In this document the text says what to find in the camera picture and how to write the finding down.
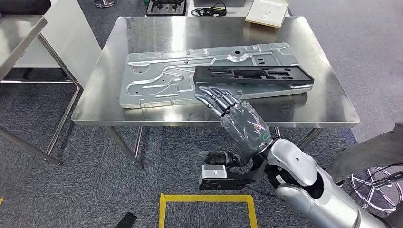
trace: black wire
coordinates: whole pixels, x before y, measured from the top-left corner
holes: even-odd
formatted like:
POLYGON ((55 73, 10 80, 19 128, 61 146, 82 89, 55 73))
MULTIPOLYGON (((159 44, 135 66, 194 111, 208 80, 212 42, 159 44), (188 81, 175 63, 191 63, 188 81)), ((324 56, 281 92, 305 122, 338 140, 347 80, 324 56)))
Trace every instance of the black wire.
POLYGON ((283 138, 283 139, 287 139, 288 141, 290 141, 291 142, 291 140, 289 139, 289 138, 287 138, 287 137, 284 137, 284 136, 276 136, 276 137, 274 137, 274 138, 271 138, 271 139, 279 139, 279 138, 283 138))
POLYGON ((363 183, 361 183, 358 187, 356 187, 354 190, 352 190, 349 195, 351 196, 351 194, 353 194, 353 193, 354 193, 355 191, 357 191, 360 187, 362 187, 362 186, 365 184, 365 182, 367 182, 369 179, 371 179, 371 178, 372 178, 375 174, 377 174, 378 172, 380 172, 380 171, 382 171, 382 170, 384 170, 384 169, 387 169, 387 168, 389 168, 389 167, 395 166, 395 165, 403 165, 403 162, 388 165, 388 166, 383 167, 382 169, 380 169, 380 170, 374 172, 374 173, 371 174, 371 176, 369 176, 363 183))
POLYGON ((216 7, 218 4, 222 4, 224 6, 224 11, 227 11, 227 6, 225 5, 224 2, 218 2, 214 4, 211 8, 195 8, 190 12, 195 17, 214 17, 214 14, 211 13, 211 9, 216 7))
POLYGON ((225 3, 224 3, 224 2, 219 2, 219 3, 216 3, 216 4, 213 6, 213 8, 214 8, 214 7, 216 7, 218 4, 222 4, 222 5, 224 5, 224 10, 226 10, 226 9, 227 9, 227 6, 225 5, 225 3))
POLYGON ((254 188, 252 188, 252 187, 249 187, 248 185, 245 185, 245 187, 247 187, 248 189, 250 189, 250 190, 252 190, 252 191, 254 191, 254 192, 257 192, 257 193, 259 193, 259 194, 262 194, 262 195, 265 195, 265 196, 268 196, 268 197, 272 197, 272 198, 277 198, 276 195, 272 195, 272 194, 268 194, 268 193, 262 192, 262 191, 260 191, 260 190, 257 190, 257 189, 254 189, 254 188))

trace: cable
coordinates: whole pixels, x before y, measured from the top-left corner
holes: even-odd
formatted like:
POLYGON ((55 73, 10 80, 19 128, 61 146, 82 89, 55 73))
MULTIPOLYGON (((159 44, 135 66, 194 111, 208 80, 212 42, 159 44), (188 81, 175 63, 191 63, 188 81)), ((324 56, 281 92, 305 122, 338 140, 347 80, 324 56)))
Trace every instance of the cable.
POLYGON ((276 137, 271 138, 271 139, 275 140, 275 139, 279 139, 279 138, 287 139, 288 141, 292 142, 289 138, 284 137, 284 136, 276 136, 276 137))
POLYGON ((195 8, 194 10, 192 10, 190 12, 190 14, 192 14, 195 17, 216 17, 216 16, 222 17, 227 14, 227 6, 225 5, 224 2, 218 2, 210 8, 195 8), (218 4, 222 4, 224 6, 224 9, 214 8, 218 4))
POLYGON ((248 189, 250 189, 250 190, 252 190, 252 191, 254 191, 254 192, 257 192, 257 193, 259 193, 259 194, 262 194, 262 195, 265 195, 265 196, 268 196, 268 197, 272 197, 272 198, 277 198, 276 195, 264 193, 264 192, 262 192, 262 191, 260 191, 260 190, 257 190, 257 189, 254 189, 254 188, 252 188, 252 187, 249 187, 248 185, 245 185, 245 187, 247 187, 248 189))
POLYGON ((403 165, 403 162, 388 165, 388 166, 383 167, 382 169, 380 169, 380 170, 374 172, 374 173, 371 174, 371 176, 369 176, 363 183, 361 183, 358 187, 356 187, 354 190, 352 190, 352 191, 350 192, 350 194, 348 194, 348 195, 351 196, 351 194, 353 194, 353 193, 354 193, 355 191, 357 191, 360 187, 362 187, 362 186, 365 184, 365 182, 367 182, 369 179, 371 179, 371 178, 372 178, 375 174, 377 174, 378 172, 380 172, 380 171, 382 171, 382 170, 384 170, 384 169, 387 169, 387 168, 389 168, 389 167, 395 166, 395 165, 403 165))

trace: yellow tape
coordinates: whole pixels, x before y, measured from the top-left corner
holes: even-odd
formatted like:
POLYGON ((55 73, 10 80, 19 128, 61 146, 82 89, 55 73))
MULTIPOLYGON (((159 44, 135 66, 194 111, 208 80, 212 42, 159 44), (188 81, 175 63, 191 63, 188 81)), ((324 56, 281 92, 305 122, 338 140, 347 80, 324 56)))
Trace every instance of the yellow tape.
POLYGON ((251 228, 258 228, 255 204, 251 195, 160 195, 159 228, 165 226, 167 202, 246 202, 248 205, 249 222, 251 228))

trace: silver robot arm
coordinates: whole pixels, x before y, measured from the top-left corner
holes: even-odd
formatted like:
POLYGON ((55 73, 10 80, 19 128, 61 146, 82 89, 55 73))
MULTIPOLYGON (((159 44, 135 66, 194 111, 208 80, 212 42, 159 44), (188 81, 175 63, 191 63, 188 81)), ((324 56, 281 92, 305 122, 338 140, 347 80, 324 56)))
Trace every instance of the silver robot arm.
POLYGON ((265 173, 276 195, 295 212, 303 214, 319 228, 389 228, 359 207, 334 184, 316 161, 286 139, 272 139, 269 128, 256 110, 240 102, 230 91, 199 87, 203 102, 221 120, 237 142, 222 154, 204 152, 201 190, 239 190, 265 173), (246 174, 232 173, 229 167, 244 166, 253 159, 246 174))

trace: plastic wrap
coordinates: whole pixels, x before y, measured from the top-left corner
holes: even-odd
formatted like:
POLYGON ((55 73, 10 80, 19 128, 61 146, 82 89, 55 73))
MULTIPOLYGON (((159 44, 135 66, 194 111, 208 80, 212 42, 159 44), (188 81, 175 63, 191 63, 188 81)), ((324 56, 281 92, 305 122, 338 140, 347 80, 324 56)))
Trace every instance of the plastic wrap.
POLYGON ((240 146, 237 153, 248 160, 262 152, 272 140, 266 123, 247 102, 231 107, 221 118, 221 125, 240 146))

